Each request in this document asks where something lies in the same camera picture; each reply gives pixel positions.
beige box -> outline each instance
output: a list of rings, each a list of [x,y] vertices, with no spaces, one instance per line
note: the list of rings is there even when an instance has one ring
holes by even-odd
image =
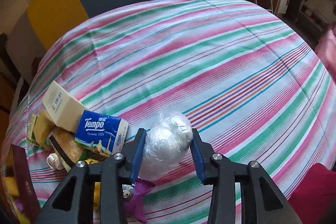
[[[47,138],[54,127],[55,123],[51,119],[48,112],[46,112],[44,109],[41,110],[40,115],[38,115],[36,118],[33,133],[37,143],[48,151],[53,150],[53,147],[47,143]]]
[[[89,110],[55,81],[50,84],[42,103],[55,125],[70,132],[76,132],[83,111]]]

pile of items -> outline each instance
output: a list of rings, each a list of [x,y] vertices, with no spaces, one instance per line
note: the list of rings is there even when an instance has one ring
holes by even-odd
[[[31,116],[26,140],[51,152],[47,163],[52,170],[69,172],[80,160],[94,164],[121,152],[128,129],[124,119],[90,111],[55,81],[43,96],[42,103],[45,110]],[[134,215],[142,223],[147,222],[142,199],[154,189],[155,184],[151,181],[179,165],[192,138],[190,122],[184,115],[174,112],[160,115],[159,123],[146,137],[140,178],[135,185],[123,186],[128,215]],[[100,182],[97,182],[94,211],[99,210],[99,204]]]

purple cloth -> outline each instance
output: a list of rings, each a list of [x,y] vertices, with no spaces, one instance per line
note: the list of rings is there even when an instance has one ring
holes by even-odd
[[[23,208],[23,204],[19,199],[15,200],[15,206],[20,213],[23,213],[25,211],[25,209]]]
[[[143,198],[154,188],[155,184],[153,182],[136,179],[133,198],[130,202],[125,202],[126,214],[134,216],[136,220],[143,224],[147,224],[147,219],[143,213]]]
[[[315,53],[336,83],[336,24],[330,26],[322,35]]]

maroon box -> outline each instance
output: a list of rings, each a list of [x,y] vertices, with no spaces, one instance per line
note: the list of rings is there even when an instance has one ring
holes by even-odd
[[[15,178],[19,191],[18,198],[25,210],[24,215],[29,219],[30,223],[34,223],[38,214],[41,212],[41,207],[30,178],[26,151],[24,148],[14,144],[10,146],[5,176]]]

box on shelf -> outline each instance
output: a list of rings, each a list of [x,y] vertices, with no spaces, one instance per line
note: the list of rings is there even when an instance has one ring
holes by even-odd
[[[50,84],[42,103],[56,126],[73,133],[83,111],[89,110],[55,81]]]

